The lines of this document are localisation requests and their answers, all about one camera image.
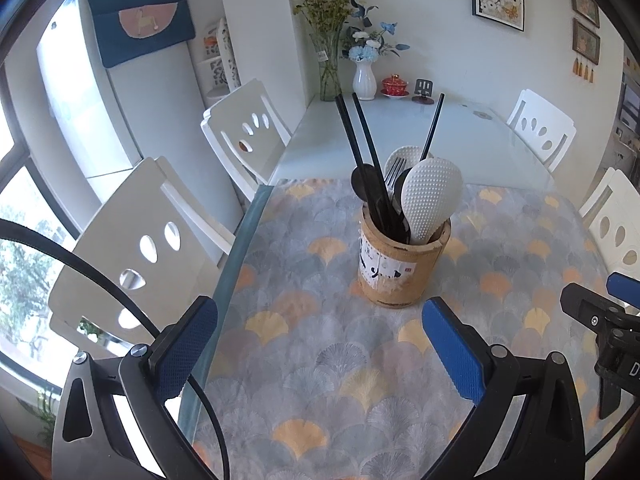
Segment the steel spoon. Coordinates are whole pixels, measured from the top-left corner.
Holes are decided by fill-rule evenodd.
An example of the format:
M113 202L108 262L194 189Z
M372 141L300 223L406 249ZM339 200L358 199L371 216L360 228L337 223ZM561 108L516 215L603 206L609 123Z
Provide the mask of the steel spoon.
M374 167L362 164L352 170L350 183L356 195L369 207L370 216L380 232L385 231L385 214L382 206L382 191Z
M395 234L396 240L402 244L408 244L410 242L410 228L401 206L401 192L409 171L410 169L405 169L394 183L393 205L395 211Z

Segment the white rice paddle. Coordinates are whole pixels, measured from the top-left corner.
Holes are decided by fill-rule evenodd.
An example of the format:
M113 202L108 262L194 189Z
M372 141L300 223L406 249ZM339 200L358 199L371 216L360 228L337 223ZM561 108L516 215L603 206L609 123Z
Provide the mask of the white rice paddle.
M388 156L388 159L386 159L386 162L394 155L399 157L405 157L405 159L407 159L407 166L405 169L410 169L415 164L420 162L420 156L421 156L422 150L423 148L415 145L401 146L400 148L396 148L396 150L393 151L393 153L390 154L390 156ZM386 163L383 169L383 177L385 177L385 166L386 166Z
M402 185L400 204L413 245L428 242L457 210L462 192L462 173L448 159L426 158L409 171Z

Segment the steel fork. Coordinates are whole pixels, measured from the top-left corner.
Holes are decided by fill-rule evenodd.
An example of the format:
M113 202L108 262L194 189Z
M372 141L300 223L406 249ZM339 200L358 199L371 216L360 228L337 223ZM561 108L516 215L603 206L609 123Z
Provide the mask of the steel fork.
M397 178L405 170L406 166L407 159L396 155L386 162L384 183L389 191L393 191Z

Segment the white chair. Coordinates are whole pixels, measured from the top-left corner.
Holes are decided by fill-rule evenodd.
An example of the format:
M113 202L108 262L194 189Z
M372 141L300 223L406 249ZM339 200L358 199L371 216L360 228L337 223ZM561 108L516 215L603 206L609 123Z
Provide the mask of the white chair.
M102 205L73 249L115 283L162 330L198 296L213 293L234 236L210 216L166 158L146 158ZM50 327L94 356L117 353L81 333L88 322L124 344L152 342L100 286L66 266L49 295Z
M608 272L639 278L639 192L622 170L608 168L579 214Z
M268 185L292 133L264 84L252 79L203 113L201 129L233 183L251 202Z
M575 139L573 119L530 89L518 96L506 124L553 174Z

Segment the potted green plant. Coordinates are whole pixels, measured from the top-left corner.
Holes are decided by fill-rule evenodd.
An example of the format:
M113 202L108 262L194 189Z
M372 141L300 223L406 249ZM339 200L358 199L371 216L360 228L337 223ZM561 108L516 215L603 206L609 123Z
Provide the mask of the potted green plant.
M36 404L23 400L19 400L18 403L28 414L39 420L38 439L46 448L52 448L56 422L54 391L44 387L37 391Z

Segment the patterned grey placemat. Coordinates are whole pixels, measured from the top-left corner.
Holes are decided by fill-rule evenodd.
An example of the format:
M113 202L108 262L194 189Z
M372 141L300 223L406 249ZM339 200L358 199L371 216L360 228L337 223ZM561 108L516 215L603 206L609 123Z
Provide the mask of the patterned grey placemat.
M385 309L358 282L361 204L345 180L259 192L231 274L224 322L206 361L194 448L235 479L417 479L460 428L458 395L424 333L421 306ZM565 315L562 288L604 292L605 266L561 195L468 185L428 281L491 344L566 356L585 438L600 419L593 334Z

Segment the small framed picture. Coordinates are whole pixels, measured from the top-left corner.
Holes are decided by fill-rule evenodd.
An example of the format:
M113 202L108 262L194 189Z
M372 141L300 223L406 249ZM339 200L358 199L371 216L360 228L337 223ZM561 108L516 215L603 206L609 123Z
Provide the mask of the small framed picture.
M600 9L596 0L572 0L572 9L593 26L600 27Z
M572 48L592 64L599 64L601 39L581 21L578 21L577 18L573 20Z

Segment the white refrigerator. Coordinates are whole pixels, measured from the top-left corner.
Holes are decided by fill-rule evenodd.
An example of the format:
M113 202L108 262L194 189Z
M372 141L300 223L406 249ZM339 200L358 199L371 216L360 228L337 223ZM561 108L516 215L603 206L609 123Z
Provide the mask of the white refrigerator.
M76 164L100 200L147 157L164 156L226 228L242 208L205 140L205 102L190 41L102 65L87 0L64 0L37 46L46 95Z

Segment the black phone stand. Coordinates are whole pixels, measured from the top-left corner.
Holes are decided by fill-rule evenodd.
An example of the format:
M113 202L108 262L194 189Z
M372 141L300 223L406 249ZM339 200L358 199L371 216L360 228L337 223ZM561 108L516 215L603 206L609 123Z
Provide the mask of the black phone stand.
M433 105L433 81L429 79L418 78L414 86L412 100L413 102L423 105Z

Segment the red lidded teacup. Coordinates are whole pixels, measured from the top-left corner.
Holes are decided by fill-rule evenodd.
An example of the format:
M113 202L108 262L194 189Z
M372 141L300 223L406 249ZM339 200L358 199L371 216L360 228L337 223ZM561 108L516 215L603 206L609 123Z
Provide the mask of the red lidded teacup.
M382 81L381 93L388 98L404 98L409 95L407 90L408 82L404 81L398 74L391 74Z

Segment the white ribbed vase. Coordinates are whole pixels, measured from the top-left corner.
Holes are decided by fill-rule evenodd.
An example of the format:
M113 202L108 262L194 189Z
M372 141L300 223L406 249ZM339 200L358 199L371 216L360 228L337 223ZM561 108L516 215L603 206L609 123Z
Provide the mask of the white ribbed vase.
M372 101L378 91L378 83L372 70L372 62L358 61L355 65L356 72L352 80L352 92L356 94L360 101Z

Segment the blue fridge cover cloth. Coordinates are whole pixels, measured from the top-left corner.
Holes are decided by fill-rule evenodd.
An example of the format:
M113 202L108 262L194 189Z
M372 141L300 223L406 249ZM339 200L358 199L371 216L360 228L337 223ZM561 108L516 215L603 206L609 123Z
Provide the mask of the blue fridge cover cloth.
M105 68L195 38L188 0L87 2Z

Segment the glass vase with stems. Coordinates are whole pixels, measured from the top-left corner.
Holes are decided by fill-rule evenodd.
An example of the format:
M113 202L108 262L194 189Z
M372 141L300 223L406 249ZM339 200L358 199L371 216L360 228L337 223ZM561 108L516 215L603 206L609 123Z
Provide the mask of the glass vase with stems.
M350 0L294 0L293 14L301 15L310 29L319 64L319 96L324 102L342 93L338 47L350 10Z

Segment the window with dark frame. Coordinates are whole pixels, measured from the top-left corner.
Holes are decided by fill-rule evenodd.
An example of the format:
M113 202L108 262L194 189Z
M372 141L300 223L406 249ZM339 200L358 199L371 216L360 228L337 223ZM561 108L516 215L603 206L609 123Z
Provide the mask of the window with dark frame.
M1 75L1 218L67 249L78 235L32 159L6 74ZM25 382L56 393L77 351L49 326L49 294L61 270L61 263L35 249L1 243L1 362Z

